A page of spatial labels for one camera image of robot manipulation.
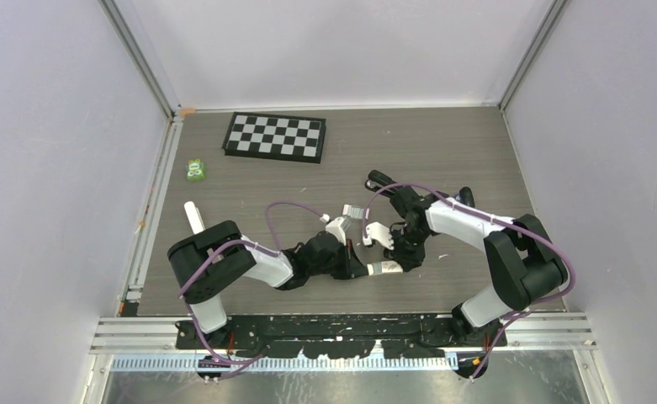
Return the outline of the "blue stapler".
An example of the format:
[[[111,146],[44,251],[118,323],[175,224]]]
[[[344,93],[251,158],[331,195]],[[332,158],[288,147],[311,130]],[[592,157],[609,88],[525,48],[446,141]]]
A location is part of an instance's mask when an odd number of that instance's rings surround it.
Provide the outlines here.
[[[461,204],[467,205],[468,207],[475,207],[475,199],[473,191],[470,187],[462,187],[459,192],[454,196],[454,198]]]

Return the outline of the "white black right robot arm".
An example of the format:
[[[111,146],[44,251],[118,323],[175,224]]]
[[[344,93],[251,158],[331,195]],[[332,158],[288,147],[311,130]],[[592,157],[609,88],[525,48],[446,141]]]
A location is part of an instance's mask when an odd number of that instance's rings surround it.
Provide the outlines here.
[[[485,326],[524,311],[569,279],[563,260],[548,247],[548,234],[533,215],[489,216],[475,209],[467,187],[456,199],[420,196],[409,186],[396,186],[387,195],[403,221],[390,227],[393,247],[385,249],[384,256],[405,271],[423,264],[427,239],[440,234],[485,254],[490,285],[451,312],[450,331],[463,345],[475,344],[485,335]]]

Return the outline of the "white stapler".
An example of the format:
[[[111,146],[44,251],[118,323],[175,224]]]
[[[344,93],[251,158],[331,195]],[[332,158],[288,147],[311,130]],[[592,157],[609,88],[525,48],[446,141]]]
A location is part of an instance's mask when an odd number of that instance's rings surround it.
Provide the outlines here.
[[[204,231],[205,226],[204,226],[203,218],[196,204],[193,201],[188,201],[184,203],[183,208],[188,218],[188,222],[192,230],[192,233],[194,235],[197,235],[200,232]]]

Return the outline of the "black stapler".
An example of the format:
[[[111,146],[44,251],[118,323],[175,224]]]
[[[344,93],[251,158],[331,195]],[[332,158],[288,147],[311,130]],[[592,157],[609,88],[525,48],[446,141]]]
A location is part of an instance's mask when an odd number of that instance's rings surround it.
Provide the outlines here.
[[[365,189],[377,193],[381,188],[395,183],[394,179],[379,170],[371,170],[364,183]]]

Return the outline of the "white staple box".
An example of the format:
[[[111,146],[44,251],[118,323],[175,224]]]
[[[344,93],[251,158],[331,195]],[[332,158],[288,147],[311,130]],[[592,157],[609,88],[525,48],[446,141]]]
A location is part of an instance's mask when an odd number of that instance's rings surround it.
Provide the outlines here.
[[[382,261],[378,263],[370,263],[367,265],[368,275],[376,276],[381,274],[402,274],[404,272],[402,266],[396,261]]]

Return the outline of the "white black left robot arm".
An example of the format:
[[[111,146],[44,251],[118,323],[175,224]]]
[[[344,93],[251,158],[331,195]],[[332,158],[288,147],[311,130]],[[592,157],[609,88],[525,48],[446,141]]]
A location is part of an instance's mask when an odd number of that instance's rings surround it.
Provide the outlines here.
[[[320,231],[293,248],[271,250],[242,235],[234,221],[223,221],[176,242],[167,259],[180,286],[180,296],[197,325],[197,337],[220,348],[230,335],[220,293],[241,277],[262,281],[277,290],[293,290],[314,276],[351,280],[369,275],[352,241]]]

